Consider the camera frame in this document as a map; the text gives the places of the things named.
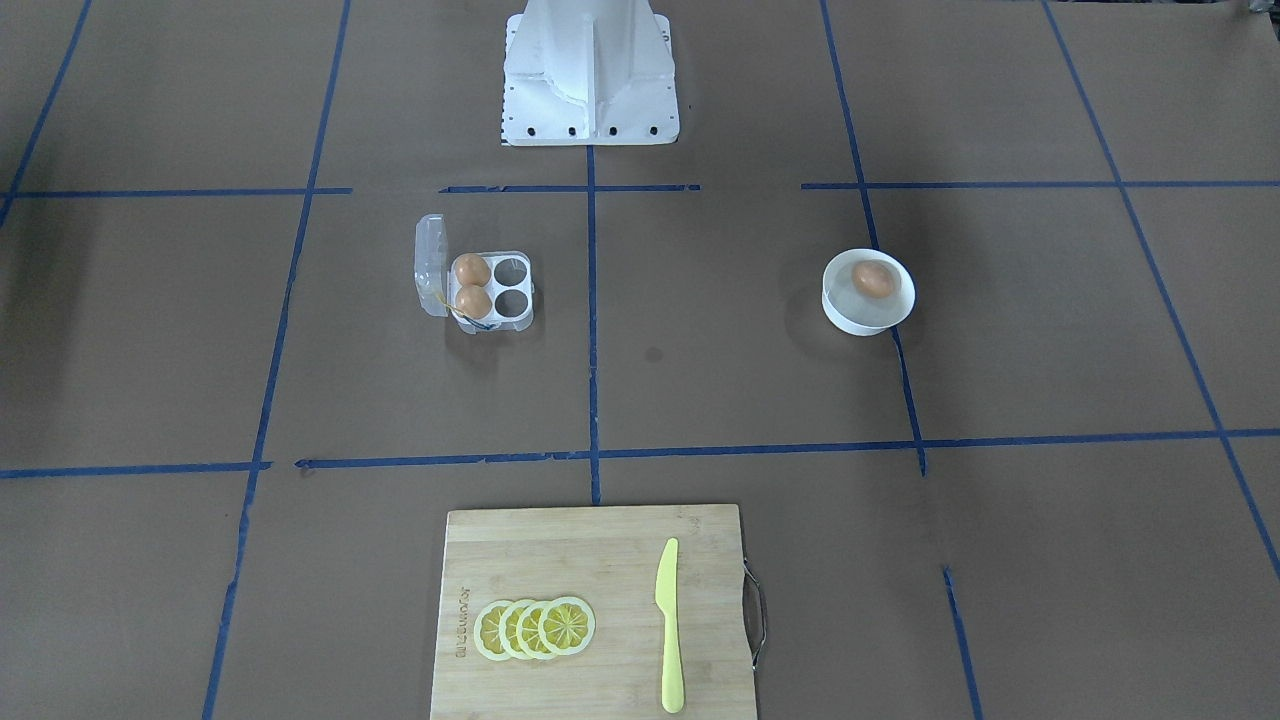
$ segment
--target wooden cutting board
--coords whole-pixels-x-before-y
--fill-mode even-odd
[[[663,711],[662,612],[653,601],[667,538],[680,538],[677,594],[685,710]],[[575,594],[595,611],[577,655],[494,662],[472,643],[495,600]],[[755,720],[742,624],[736,505],[449,512],[431,720]]]

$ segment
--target metal handle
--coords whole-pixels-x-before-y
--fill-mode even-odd
[[[760,609],[760,642],[751,648],[751,671],[755,673],[756,666],[760,664],[760,651],[764,650],[764,643],[769,639],[769,611],[764,605],[764,588],[760,587],[760,580],[756,579],[755,573],[751,573],[751,564],[746,561],[746,557],[742,557],[742,570],[746,571],[746,579],[755,587],[756,606]],[[742,596],[745,600],[746,593],[744,592]],[[746,638],[746,646],[751,647],[750,635]]]

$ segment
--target yellow knife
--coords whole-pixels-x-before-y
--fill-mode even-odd
[[[653,601],[666,616],[662,642],[662,708],[680,712],[685,708],[685,673],[680,666],[680,621],[676,619],[676,552],[680,541],[669,538],[658,561],[658,582]]]

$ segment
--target sliced lemon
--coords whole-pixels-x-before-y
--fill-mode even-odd
[[[507,651],[502,650],[502,611],[509,606],[509,600],[495,600],[484,606],[484,610],[476,615],[476,624],[471,629],[471,637],[480,655],[489,660],[502,662],[512,657],[507,655]]]
[[[543,611],[547,610],[548,605],[550,603],[545,601],[534,602],[520,611],[520,620],[516,623],[516,641],[520,643],[520,650],[525,651],[525,655],[529,657],[538,660],[556,657],[556,653],[547,650],[547,646],[543,644],[541,633],[538,632]]]
[[[585,600],[557,597],[545,603],[538,624],[538,639],[554,655],[577,655],[595,637],[595,612]]]
[[[498,643],[502,644],[503,652],[516,660],[530,660],[529,653],[520,650],[520,626],[517,623],[520,621],[520,614],[532,603],[532,600],[517,600],[516,602],[508,605],[507,609],[502,611],[502,616],[498,618],[498,625],[502,628],[502,634],[498,635]]]

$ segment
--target white bowl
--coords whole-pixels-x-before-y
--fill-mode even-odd
[[[854,288],[854,265],[877,260],[895,275],[888,297],[868,297]],[[822,309],[833,325],[849,334],[873,336],[901,323],[915,307],[915,282],[901,263],[868,247],[846,250],[822,273]]]

